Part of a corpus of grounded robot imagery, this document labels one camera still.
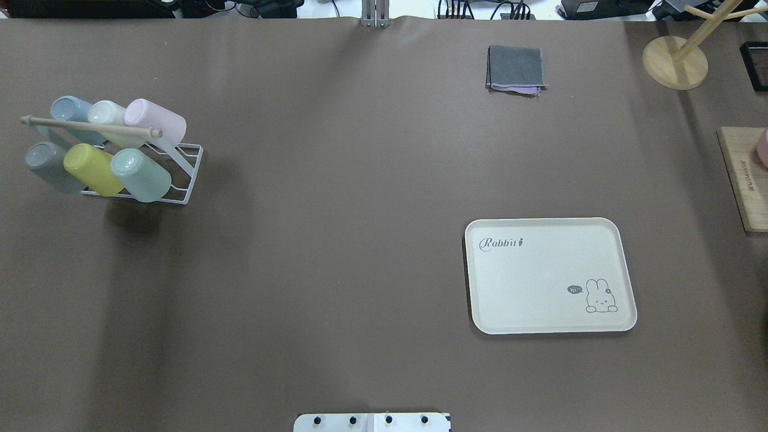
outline rabbit illustration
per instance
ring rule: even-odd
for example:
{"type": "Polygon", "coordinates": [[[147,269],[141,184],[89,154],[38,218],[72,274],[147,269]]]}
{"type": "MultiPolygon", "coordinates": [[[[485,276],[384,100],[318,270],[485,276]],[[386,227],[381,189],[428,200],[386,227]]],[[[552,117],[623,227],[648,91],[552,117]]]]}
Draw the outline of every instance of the rabbit illustration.
{"type": "Polygon", "coordinates": [[[615,312],[616,298],[605,279],[587,281],[587,312],[615,312]]]}

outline cup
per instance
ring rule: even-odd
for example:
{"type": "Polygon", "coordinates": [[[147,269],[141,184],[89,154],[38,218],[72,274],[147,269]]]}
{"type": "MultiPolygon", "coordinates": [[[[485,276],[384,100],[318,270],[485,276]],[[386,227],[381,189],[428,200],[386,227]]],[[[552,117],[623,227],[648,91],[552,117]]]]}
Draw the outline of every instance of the cup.
{"type": "Polygon", "coordinates": [[[64,156],[64,169],[103,197],[123,190],[123,184],[109,169],[112,155],[88,144],[78,144],[64,156]]]}
{"type": "Polygon", "coordinates": [[[47,181],[65,194],[76,194],[85,189],[85,184],[64,169],[67,151],[52,142],[39,142],[27,151],[24,163],[30,171],[47,181]]]}
{"type": "MultiPolygon", "coordinates": [[[[125,126],[123,117],[125,108],[112,101],[98,101],[88,110],[88,121],[94,125],[125,126]]],[[[147,142],[146,138],[135,135],[102,133],[103,136],[119,148],[139,148],[147,142]]]]}
{"type": "Polygon", "coordinates": [[[137,148],[120,150],[110,169],[137,201],[157,201],[170,189],[170,173],[137,148]]]}
{"type": "MultiPolygon", "coordinates": [[[[51,118],[64,121],[84,121],[88,122],[88,110],[93,104],[78,99],[75,96],[61,96],[51,104],[51,118]]],[[[102,145],[107,141],[104,136],[98,132],[79,131],[77,129],[67,129],[67,131],[81,142],[87,142],[90,145],[102,145]]]]}
{"type": "Polygon", "coordinates": [[[162,129],[163,138],[176,147],[187,133],[187,121],[175,112],[147,99],[136,99],[125,108],[127,126],[162,129]]]}
{"type": "Polygon", "coordinates": [[[763,129],[760,140],[757,142],[757,156],[763,165],[768,167],[768,129],[763,129]]]}

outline gray cup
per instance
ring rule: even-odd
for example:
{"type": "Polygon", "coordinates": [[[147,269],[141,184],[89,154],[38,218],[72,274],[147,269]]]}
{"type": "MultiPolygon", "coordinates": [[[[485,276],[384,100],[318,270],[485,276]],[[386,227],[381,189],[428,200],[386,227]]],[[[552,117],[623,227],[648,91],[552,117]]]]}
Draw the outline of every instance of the gray cup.
{"type": "Polygon", "coordinates": [[[32,172],[65,194],[77,194],[85,184],[72,177],[64,169],[67,151],[52,142],[33,145],[24,156],[24,162],[32,172]]]}

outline blue cup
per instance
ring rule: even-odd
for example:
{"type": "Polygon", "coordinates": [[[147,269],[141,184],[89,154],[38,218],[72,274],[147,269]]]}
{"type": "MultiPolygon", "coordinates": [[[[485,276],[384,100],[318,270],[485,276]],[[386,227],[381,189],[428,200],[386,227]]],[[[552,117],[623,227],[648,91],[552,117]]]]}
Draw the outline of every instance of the blue cup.
{"type": "MultiPolygon", "coordinates": [[[[93,104],[88,103],[75,96],[61,96],[51,104],[51,118],[64,121],[83,121],[88,122],[88,110],[93,104]]],[[[78,140],[90,145],[102,145],[107,141],[98,132],[78,131],[76,129],[67,129],[69,133],[78,140]]]]}

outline wooden dowel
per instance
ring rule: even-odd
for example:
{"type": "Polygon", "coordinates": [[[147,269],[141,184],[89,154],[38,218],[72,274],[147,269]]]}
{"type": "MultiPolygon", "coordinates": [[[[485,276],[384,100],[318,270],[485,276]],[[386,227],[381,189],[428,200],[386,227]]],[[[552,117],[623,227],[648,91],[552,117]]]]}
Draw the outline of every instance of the wooden dowel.
{"type": "Polygon", "coordinates": [[[688,12],[691,15],[696,15],[699,18],[712,19],[712,14],[708,14],[701,9],[696,9],[691,5],[685,5],[685,12],[688,12]]]}
{"type": "Polygon", "coordinates": [[[759,14],[761,12],[768,12],[768,6],[763,6],[761,8],[747,9],[746,11],[741,11],[741,12],[734,12],[732,14],[728,14],[728,16],[725,17],[725,19],[741,18],[743,16],[759,14]]]}
{"type": "Polygon", "coordinates": [[[122,134],[122,135],[135,135],[138,137],[151,136],[154,138],[161,138],[163,131],[153,128],[132,128],[130,126],[115,126],[115,125],[94,125],[93,123],[85,123],[83,121],[64,121],[53,120],[50,118],[39,118],[28,115],[19,119],[22,123],[29,126],[50,126],[53,128],[67,128],[76,129],[79,131],[93,131],[93,132],[107,132],[109,134],[122,134]]]}
{"type": "Polygon", "coordinates": [[[680,63],[691,51],[696,49],[712,31],[720,25],[721,22],[733,12],[741,3],[741,0],[725,0],[719,8],[712,14],[712,19],[707,19],[690,38],[680,47],[680,50],[672,54],[672,62],[680,63]]]}
{"type": "MultiPolygon", "coordinates": [[[[688,12],[692,15],[696,15],[697,17],[704,18],[704,19],[712,19],[713,17],[712,14],[708,14],[700,9],[696,9],[691,5],[685,6],[685,12],[688,12]]],[[[763,6],[762,8],[747,9],[746,11],[734,12],[732,14],[728,14],[728,16],[725,17],[725,19],[741,18],[743,16],[759,14],[761,12],[768,12],[768,6],[763,6]]]]}

